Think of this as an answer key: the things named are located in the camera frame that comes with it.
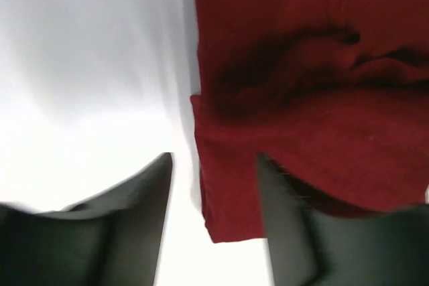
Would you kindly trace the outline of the dark red t shirt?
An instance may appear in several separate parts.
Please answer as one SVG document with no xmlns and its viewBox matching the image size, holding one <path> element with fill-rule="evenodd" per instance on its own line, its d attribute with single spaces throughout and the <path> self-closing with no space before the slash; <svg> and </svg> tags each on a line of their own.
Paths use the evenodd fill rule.
<svg viewBox="0 0 429 286">
<path fill-rule="evenodd" d="M 425 200 L 428 0 L 196 0 L 191 98 L 213 242 L 263 236 L 256 157 L 343 202 Z"/>
</svg>

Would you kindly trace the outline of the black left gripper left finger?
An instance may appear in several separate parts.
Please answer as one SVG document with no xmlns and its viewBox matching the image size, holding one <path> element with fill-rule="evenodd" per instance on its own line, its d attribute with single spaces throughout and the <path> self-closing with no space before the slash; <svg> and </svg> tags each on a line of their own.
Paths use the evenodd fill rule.
<svg viewBox="0 0 429 286">
<path fill-rule="evenodd" d="M 153 285 L 172 179 L 163 153 L 63 211 L 1 205 L 2 285 Z"/>
</svg>

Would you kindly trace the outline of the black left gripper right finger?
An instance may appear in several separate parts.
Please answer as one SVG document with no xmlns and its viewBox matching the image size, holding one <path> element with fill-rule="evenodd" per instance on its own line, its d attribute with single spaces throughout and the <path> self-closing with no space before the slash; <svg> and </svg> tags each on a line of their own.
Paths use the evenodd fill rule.
<svg viewBox="0 0 429 286">
<path fill-rule="evenodd" d="M 257 157 L 263 228 L 276 285 L 427 285 L 428 205 L 353 206 Z"/>
</svg>

